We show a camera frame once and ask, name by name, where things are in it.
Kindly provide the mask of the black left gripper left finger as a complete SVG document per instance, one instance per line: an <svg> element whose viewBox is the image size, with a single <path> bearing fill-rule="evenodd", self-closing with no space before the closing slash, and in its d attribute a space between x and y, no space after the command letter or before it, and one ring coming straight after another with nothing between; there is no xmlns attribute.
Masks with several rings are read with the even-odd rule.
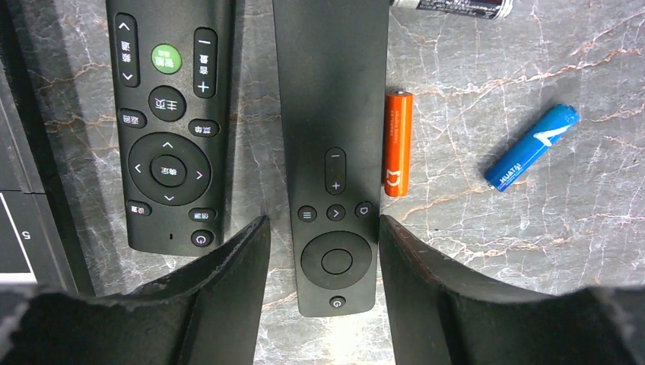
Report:
<svg viewBox="0 0 645 365"><path fill-rule="evenodd" d="M1 287L3 364L251 364L270 256L261 216L128 294Z"/></svg>

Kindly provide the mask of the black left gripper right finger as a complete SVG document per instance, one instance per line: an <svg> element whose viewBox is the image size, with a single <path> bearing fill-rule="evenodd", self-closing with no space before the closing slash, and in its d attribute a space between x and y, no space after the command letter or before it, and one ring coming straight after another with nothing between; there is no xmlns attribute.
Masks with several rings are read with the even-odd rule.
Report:
<svg viewBox="0 0 645 365"><path fill-rule="evenodd" d="M552 296L490 278L389 215L380 261L398 364L642 364L644 289Z"/></svg>

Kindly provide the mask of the orange AAA battery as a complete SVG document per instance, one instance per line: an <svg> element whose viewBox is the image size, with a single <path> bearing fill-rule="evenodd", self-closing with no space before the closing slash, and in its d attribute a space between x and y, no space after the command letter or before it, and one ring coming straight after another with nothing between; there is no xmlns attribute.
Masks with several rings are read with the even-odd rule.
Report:
<svg viewBox="0 0 645 365"><path fill-rule="evenodd" d="M384 192L393 198L408 194L414 95L403 90L386 95Z"/></svg>

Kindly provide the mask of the blue AAA battery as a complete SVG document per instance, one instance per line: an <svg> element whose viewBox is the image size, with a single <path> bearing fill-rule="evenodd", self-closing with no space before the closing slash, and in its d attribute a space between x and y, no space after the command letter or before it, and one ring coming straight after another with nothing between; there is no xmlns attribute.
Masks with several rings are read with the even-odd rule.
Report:
<svg viewBox="0 0 645 365"><path fill-rule="evenodd" d="M504 192L579 121L573 106L553 106L486 172L486 181Z"/></svg>

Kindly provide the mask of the slim black remote control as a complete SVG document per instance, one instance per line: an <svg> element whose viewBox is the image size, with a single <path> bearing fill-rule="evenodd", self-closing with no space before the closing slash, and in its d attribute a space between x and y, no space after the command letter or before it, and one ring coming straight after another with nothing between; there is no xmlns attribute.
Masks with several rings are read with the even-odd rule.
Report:
<svg viewBox="0 0 645 365"><path fill-rule="evenodd" d="M387 1L273 4L297 283L305 317L373 308Z"/></svg>

